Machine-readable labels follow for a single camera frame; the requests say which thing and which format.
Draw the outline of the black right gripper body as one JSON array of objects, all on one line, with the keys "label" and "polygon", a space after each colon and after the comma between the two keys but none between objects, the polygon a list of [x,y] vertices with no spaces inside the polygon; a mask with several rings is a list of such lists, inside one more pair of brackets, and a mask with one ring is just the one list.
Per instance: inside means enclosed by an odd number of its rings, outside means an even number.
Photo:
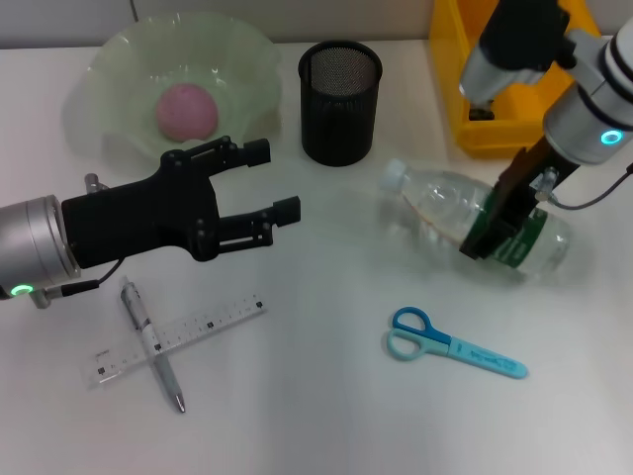
[{"label": "black right gripper body", "polygon": [[536,189],[532,183],[553,170],[556,188],[577,170],[541,138],[533,147],[522,148],[509,167],[499,176],[495,186],[494,227],[503,232],[518,232],[523,221],[536,207]]}]

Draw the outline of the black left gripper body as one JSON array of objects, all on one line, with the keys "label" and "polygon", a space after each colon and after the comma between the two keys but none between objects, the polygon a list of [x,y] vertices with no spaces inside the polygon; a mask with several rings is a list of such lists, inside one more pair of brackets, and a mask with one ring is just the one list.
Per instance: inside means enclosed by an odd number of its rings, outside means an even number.
[{"label": "black left gripper body", "polygon": [[166,246],[205,262],[220,253],[219,211],[206,158],[168,152],[151,176],[61,203],[66,237],[87,269]]}]

